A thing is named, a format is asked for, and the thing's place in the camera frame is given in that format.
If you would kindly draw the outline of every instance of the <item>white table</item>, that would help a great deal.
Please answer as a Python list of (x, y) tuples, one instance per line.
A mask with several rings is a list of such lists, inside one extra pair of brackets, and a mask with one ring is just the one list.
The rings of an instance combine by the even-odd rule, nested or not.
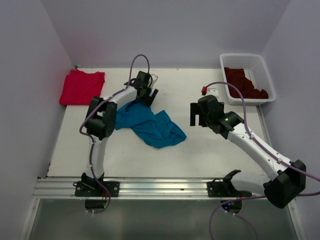
[[(123, 87), (128, 80), (128, 68), (83, 68), (87, 73), (105, 72), (101, 96), (108, 96)], [(140, 69), (134, 69), (132, 77)], [(262, 169), (241, 149), (216, 135), (207, 127), (190, 126), (190, 103), (201, 98), (201, 89), (210, 82), (222, 81), (221, 69), (151, 69), (158, 76), (159, 89), (151, 109), (156, 114), (165, 110), (187, 135), (176, 145), (155, 149), (146, 145), (131, 129), (115, 130), (106, 146), (105, 177), (140, 178), (213, 178), (224, 177), (235, 169), (264, 174)], [(227, 104), (223, 85), (214, 86), (225, 111), (243, 117), (241, 106)], [(48, 177), (80, 177), (89, 154), (89, 138), (79, 134), (88, 106), (67, 106), (56, 142)], [(251, 129), (262, 139), (257, 108), (247, 107)]]

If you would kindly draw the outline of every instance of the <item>brown cloth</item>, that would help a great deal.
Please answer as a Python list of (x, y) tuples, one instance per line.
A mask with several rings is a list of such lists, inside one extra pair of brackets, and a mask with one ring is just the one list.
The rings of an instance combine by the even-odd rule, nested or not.
[[(226, 81), (235, 86), (242, 93), (245, 99), (268, 99), (268, 93), (262, 89), (259, 91), (255, 89), (252, 82), (246, 78), (245, 71), (243, 69), (231, 69), (224, 68)], [(240, 96), (236, 90), (229, 86), (229, 92), (231, 97), (239, 99)]]

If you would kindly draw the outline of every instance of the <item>red connector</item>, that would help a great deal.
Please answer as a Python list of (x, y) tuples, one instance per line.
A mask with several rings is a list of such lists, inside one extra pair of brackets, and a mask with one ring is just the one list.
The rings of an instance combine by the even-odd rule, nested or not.
[(202, 87), (201, 93), (203, 96), (205, 96), (207, 94), (208, 88), (206, 86)]

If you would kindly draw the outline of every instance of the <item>dark red cloth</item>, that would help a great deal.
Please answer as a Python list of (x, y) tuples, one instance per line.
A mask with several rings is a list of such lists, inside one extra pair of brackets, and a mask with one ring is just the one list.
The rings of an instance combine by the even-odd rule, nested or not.
[[(243, 69), (231, 69), (228, 67), (224, 68), (226, 81), (234, 85), (245, 99), (268, 99), (268, 93), (262, 89), (259, 91), (255, 89), (252, 82), (246, 78), (245, 71)], [(239, 99), (240, 96), (236, 90), (229, 86), (229, 92), (231, 97)]]
[(89, 105), (93, 97), (100, 96), (104, 82), (104, 72), (85, 73), (73, 69), (65, 77), (59, 103), (62, 105)]

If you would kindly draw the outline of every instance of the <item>white plastic laundry basket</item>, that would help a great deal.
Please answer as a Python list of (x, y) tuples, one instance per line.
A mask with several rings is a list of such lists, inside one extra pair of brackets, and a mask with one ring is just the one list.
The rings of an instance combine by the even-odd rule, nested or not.
[[(266, 90), (268, 99), (245, 98), (245, 104), (256, 106), (266, 102), (272, 102), (276, 99), (275, 89), (270, 78), (264, 59), (257, 54), (246, 53), (225, 53), (220, 55), (223, 80), (227, 82), (225, 67), (230, 69), (244, 69), (245, 77), (252, 81), (254, 88)], [(230, 96), (229, 88), (225, 85), (227, 100), (230, 105), (241, 105), (240, 98)]]

